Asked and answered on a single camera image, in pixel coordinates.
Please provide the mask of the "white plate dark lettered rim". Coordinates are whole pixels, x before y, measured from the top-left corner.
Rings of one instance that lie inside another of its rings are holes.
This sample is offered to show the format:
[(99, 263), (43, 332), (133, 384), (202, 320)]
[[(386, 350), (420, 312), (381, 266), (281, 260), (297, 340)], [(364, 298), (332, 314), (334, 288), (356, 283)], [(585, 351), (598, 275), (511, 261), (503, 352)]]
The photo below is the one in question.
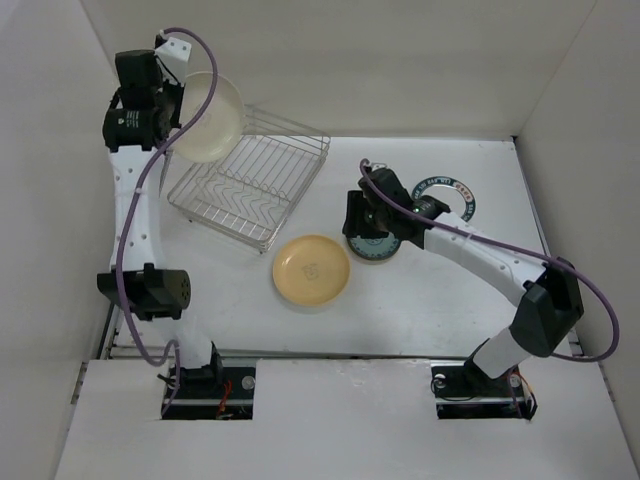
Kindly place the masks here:
[(447, 204), (464, 221), (470, 221), (477, 209), (476, 198), (462, 181), (450, 176), (432, 176), (418, 182), (411, 196), (419, 199), (425, 195)]

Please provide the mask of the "cream plate front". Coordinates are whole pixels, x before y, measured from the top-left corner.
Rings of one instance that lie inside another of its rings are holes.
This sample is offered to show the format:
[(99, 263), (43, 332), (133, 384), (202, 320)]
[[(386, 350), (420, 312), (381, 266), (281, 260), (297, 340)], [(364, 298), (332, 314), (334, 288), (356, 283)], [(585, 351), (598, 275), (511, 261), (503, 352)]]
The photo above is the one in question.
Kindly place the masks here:
[(349, 283), (351, 263), (335, 240), (316, 234), (286, 243), (274, 257), (272, 279), (279, 294), (301, 307), (332, 303)]

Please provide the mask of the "cream plate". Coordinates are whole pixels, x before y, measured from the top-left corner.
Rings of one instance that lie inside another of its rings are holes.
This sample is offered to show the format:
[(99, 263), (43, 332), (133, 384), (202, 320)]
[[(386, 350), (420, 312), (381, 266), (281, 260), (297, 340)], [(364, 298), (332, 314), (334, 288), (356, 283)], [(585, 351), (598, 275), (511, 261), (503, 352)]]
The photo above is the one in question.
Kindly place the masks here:
[(335, 240), (316, 234), (286, 243), (274, 257), (272, 279), (279, 294), (301, 307), (332, 303), (349, 283), (351, 263)]
[[(211, 72), (196, 72), (187, 76), (180, 116), (182, 125), (201, 108), (209, 93), (212, 78)], [(182, 159), (193, 163), (219, 162), (237, 146), (245, 124), (245, 108), (239, 90), (220, 75), (206, 111), (173, 144), (173, 150)]]

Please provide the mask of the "blue patterned small plate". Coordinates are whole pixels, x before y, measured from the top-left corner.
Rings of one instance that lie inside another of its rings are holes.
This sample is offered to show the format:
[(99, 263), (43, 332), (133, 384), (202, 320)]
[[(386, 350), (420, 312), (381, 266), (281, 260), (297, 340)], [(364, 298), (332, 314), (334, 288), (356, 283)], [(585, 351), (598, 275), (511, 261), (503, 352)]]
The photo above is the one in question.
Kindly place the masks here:
[(347, 238), (347, 246), (358, 258), (370, 262), (382, 262), (393, 257), (401, 242), (392, 234), (384, 238), (367, 239), (360, 236)]

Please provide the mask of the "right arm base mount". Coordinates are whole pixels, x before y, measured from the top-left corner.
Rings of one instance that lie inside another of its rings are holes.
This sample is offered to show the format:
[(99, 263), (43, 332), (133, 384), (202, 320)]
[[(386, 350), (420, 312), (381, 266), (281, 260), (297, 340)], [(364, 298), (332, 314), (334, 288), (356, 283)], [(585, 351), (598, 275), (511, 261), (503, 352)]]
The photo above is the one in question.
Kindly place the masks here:
[(537, 413), (535, 394), (517, 367), (496, 379), (461, 363), (435, 364), (431, 374), (430, 389), (439, 420), (530, 421)]

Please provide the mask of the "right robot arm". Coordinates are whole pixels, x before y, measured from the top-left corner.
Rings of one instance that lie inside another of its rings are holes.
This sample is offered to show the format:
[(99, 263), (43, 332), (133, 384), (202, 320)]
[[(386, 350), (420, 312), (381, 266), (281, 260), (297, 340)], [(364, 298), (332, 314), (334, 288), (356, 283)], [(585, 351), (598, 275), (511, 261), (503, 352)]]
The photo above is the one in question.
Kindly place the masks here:
[(413, 199), (389, 168), (364, 163), (347, 196), (342, 232), (395, 237), (444, 257), (501, 293), (516, 308), (511, 324), (479, 345), (464, 364), (436, 376), (447, 398), (493, 396), (500, 380), (530, 357), (550, 356), (584, 313), (577, 279), (561, 260), (527, 259), (480, 233), (440, 200)]

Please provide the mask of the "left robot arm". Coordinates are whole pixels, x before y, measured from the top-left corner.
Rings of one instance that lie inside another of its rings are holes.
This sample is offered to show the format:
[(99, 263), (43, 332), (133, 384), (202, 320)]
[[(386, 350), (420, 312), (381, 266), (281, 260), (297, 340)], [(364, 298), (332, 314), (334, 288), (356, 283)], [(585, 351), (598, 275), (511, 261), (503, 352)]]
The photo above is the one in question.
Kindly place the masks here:
[(115, 57), (120, 86), (102, 134), (115, 187), (115, 240), (99, 291), (124, 315), (141, 356), (155, 367), (175, 357), (175, 386), (217, 394), (224, 373), (215, 345), (189, 332), (182, 314), (191, 300), (186, 271), (169, 269), (160, 236), (163, 158), (186, 131), (180, 112), (191, 46), (172, 38), (153, 50)]

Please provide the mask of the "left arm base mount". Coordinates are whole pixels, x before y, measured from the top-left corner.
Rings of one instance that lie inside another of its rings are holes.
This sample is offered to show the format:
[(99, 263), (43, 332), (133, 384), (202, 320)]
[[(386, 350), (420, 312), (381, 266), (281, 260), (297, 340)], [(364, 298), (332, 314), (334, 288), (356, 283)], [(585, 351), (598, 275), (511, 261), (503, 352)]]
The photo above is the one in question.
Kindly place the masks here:
[(200, 368), (158, 374), (165, 383), (162, 420), (251, 420), (257, 380), (256, 360), (225, 358), (216, 348), (209, 363)]

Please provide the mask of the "cream plate back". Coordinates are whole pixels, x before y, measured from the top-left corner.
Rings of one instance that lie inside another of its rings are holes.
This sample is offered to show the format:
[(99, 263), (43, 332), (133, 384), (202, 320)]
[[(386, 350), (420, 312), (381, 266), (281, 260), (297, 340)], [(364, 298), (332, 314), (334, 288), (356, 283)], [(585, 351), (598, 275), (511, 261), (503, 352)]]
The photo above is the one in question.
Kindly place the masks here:
[[(182, 125), (201, 108), (209, 93), (212, 78), (211, 72), (196, 72), (187, 76), (180, 116)], [(219, 162), (237, 146), (245, 124), (245, 108), (239, 90), (220, 75), (206, 111), (173, 144), (173, 150), (182, 159), (193, 163)]]

